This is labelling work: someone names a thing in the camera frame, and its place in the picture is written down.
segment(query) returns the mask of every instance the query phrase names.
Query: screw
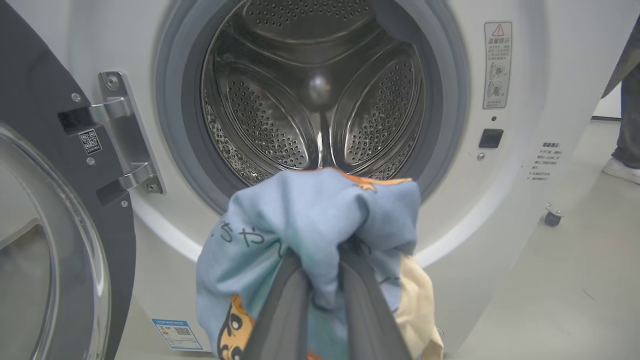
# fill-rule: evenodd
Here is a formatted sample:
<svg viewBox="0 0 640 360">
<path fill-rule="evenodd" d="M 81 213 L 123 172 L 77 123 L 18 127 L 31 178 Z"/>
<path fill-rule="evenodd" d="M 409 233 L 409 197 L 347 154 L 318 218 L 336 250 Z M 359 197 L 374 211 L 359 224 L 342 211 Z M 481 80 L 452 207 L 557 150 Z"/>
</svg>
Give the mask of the screw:
<svg viewBox="0 0 640 360">
<path fill-rule="evenodd" d="M 107 77 L 107 87 L 112 90 L 118 90 L 118 88 L 120 88 L 120 82 L 118 81 L 118 78 L 116 78 L 114 75 L 109 75 Z"/>
</svg>

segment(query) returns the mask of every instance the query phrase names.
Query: cartoon print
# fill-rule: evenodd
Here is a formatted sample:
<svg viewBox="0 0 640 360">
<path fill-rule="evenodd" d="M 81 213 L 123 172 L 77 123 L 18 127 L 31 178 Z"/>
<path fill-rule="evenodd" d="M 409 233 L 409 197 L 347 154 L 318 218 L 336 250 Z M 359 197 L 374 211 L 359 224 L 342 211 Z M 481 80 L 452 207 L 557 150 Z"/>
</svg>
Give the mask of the cartoon print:
<svg viewBox="0 0 640 360">
<path fill-rule="evenodd" d="M 231 296 L 231 305 L 225 323 L 218 334 L 218 357 L 221 360 L 242 360 L 255 321 L 242 307 L 240 295 Z M 312 352 L 307 352 L 307 360 L 322 360 Z"/>
<path fill-rule="evenodd" d="M 371 190 L 373 192 L 376 192 L 376 187 L 374 185 L 395 185 L 395 184 L 404 183 L 407 181 L 413 181 L 408 177 L 404 179 L 375 180 L 375 179 L 369 179 L 368 177 L 357 177 L 357 176 L 345 174 L 338 169 L 334 169 L 334 170 L 339 172 L 340 175 L 356 183 L 356 185 L 358 185 L 362 190 Z"/>
</svg>

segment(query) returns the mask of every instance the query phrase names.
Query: qr code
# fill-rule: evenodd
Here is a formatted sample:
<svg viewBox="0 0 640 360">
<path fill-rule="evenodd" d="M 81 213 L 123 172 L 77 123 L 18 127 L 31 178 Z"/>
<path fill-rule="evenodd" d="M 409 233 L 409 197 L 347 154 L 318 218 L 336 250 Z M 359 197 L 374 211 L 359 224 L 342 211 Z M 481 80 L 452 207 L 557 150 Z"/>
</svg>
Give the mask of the qr code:
<svg viewBox="0 0 640 360">
<path fill-rule="evenodd" d="M 191 331 L 189 331 L 188 327 L 174 327 L 175 332 L 178 333 L 178 335 L 186 335 L 186 336 L 190 336 L 191 335 Z"/>
<path fill-rule="evenodd" d="M 78 136 L 80 136 L 80 141 L 82 141 L 87 155 L 102 150 L 100 140 L 98 140 L 98 135 L 95 133 L 95 130 L 87 130 L 84 133 L 79 133 Z"/>
</svg>

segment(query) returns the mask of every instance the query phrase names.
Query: door glass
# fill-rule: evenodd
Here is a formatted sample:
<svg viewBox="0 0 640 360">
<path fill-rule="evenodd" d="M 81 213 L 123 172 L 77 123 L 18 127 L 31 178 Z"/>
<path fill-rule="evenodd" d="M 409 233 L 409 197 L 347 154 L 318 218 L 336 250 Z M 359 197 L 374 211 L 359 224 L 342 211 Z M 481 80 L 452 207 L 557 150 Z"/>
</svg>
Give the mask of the door glass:
<svg viewBox="0 0 640 360">
<path fill-rule="evenodd" d="M 48 162 L 0 123 L 0 359 L 101 358 L 109 324 L 102 247 Z"/>
</svg>

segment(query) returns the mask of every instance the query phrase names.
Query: washing machine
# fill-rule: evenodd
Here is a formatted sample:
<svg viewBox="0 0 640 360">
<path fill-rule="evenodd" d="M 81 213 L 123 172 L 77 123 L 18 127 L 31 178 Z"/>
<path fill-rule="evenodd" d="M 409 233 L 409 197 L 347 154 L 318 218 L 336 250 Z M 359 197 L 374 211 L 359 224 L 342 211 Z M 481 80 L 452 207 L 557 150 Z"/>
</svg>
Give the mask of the washing machine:
<svg viewBox="0 0 640 360">
<path fill-rule="evenodd" d="M 454 352 L 545 212 L 639 11 L 3 1 L 4 358 L 111 359 L 132 294 L 168 347 L 210 351 L 194 306 L 209 231 L 234 192 L 320 167 L 418 183 L 415 258 Z"/>
</svg>

